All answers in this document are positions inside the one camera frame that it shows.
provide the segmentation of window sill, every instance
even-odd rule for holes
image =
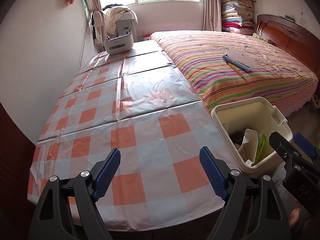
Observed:
[[[156,0],[156,1],[144,1],[140,3],[131,3],[131,4],[126,4],[125,6],[127,7],[134,7],[134,6],[139,6],[143,4],[150,4],[150,3],[164,3],[164,2],[194,2],[194,3],[204,3],[204,1],[194,1],[194,0]]]

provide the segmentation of striped blanket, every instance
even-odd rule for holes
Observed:
[[[257,38],[210,31],[156,32],[158,42],[201,96],[215,106],[261,96],[285,115],[300,109],[316,91],[318,79],[283,50]],[[228,48],[255,58],[253,70],[240,77],[221,56]]]

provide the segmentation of stack of blankets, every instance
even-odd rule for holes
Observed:
[[[253,0],[222,0],[222,31],[253,35]]]

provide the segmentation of beige curtain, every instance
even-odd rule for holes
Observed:
[[[221,0],[204,0],[202,30],[221,32]]]
[[[103,42],[106,40],[106,29],[105,29],[105,16],[103,14],[100,0],[87,0],[89,9],[92,12],[94,19],[94,28],[96,32],[96,39],[94,44],[97,47],[98,52],[104,50]]]

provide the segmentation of green plastic object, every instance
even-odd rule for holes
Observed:
[[[256,158],[254,159],[254,164],[256,165],[259,162],[259,158],[262,152],[262,149],[264,147],[264,144],[266,142],[266,137],[264,135],[262,135],[259,140],[258,140],[258,146],[257,146],[257,154],[256,154]]]

